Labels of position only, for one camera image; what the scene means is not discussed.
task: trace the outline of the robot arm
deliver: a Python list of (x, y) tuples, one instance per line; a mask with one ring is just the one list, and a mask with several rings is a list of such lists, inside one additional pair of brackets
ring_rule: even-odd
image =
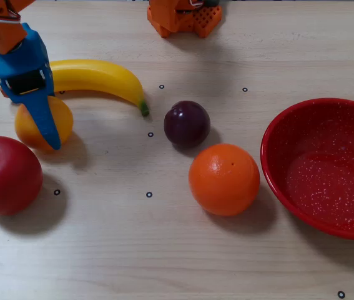
[(47, 101), (54, 96), (46, 47), (18, 12), (34, 0), (0, 0), (0, 86), (12, 102), (24, 104), (53, 149), (61, 142)]
[(205, 38), (221, 21), (220, 0), (149, 0), (147, 18), (162, 36), (195, 32)]
[(33, 2), (34, 0), (0, 0), (0, 21), (14, 21), (0, 22), (0, 54), (8, 53), (27, 36), (20, 24), (18, 12)]

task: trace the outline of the bowl rim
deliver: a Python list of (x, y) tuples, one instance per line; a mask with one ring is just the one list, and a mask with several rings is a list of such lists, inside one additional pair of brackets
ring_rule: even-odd
[(310, 105), (314, 104), (339, 104), (339, 103), (344, 103), (348, 104), (352, 107), (354, 107), (354, 101), (352, 100), (347, 100), (347, 99), (341, 99), (341, 98), (316, 98), (316, 99), (310, 99), (306, 101), (302, 101), (299, 103), (296, 103), (285, 110), (283, 110), (281, 113), (279, 113), (268, 125), (267, 129), (264, 132), (263, 139), (261, 142), (261, 147), (260, 147), (260, 162), (262, 165), (262, 170), (265, 176), (265, 180), (267, 181), (268, 185), (270, 186), (272, 192), (274, 195), (278, 198), (278, 200), (296, 217), (301, 219), (302, 221), (306, 222), (307, 224), (325, 232), (328, 234), (331, 234), (333, 236), (338, 236), (341, 238), (345, 239), (354, 239), (354, 232), (347, 232), (344, 230), (339, 230), (330, 227), (327, 223), (317, 221), (314, 218), (310, 217), (309, 215), (305, 214), (301, 210), (299, 210), (297, 207), (295, 207), (284, 195), (281, 190), (279, 190), (276, 182), (274, 179), (271, 177), (270, 174), (270, 168), (268, 166), (268, 160), (267, 160), (267, 146), (268, 146), (268, 140), (270, 139), (270, 135), (275, 129), (275, 126), (286, 116), (288, 116), (290, 113), (296, 111), (297, 109), (300, 108), (305, 108)]

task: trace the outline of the table surface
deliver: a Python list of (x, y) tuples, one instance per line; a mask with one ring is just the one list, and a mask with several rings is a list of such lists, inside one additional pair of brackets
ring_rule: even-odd
[[(354, 100), (354, 3), (230, 2), (209, 38), (167, 40), (146, 7), (36, 2), (23, 11), (50, 59), (132, 70), (151, 118), (104, 94), (59, 95), (74, 134), (39, 155), (44, 186), (33, 205), (0, 217), (0, 299), (354, 299), (354, 241), (291, 217), (263, 177), (253, 206), (229, 219), (204, 213), (187, 179), (193, 157), (221, 141), (260, 166), (262, 134), (291, 104)], [(181, 100), (201, 103), (212, 120), (204, 145), (184, 153), (162, 127)], [(0, 94), (1, 136), (16, 137), (16, 109)]]

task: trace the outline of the yellow banana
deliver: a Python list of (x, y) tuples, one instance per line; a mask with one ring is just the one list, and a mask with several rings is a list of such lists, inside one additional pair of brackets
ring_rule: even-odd
[(107, 61), (69, 59), (51, 62), (54, 91), (93, 90), (134, 103), (143, 116), (149, 114), (139, 79), (126, 68)]

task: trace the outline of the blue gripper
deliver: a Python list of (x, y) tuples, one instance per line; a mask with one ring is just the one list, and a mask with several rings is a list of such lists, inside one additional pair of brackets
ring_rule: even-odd
[(23, 103), (39, 132), (55, 150), (61, 142), (47, 101), (54, 96), (46, 47), (38, 32), (22, 24), (27, 36), (11, 52), (0, 54), (0, 86), (13, 103)]

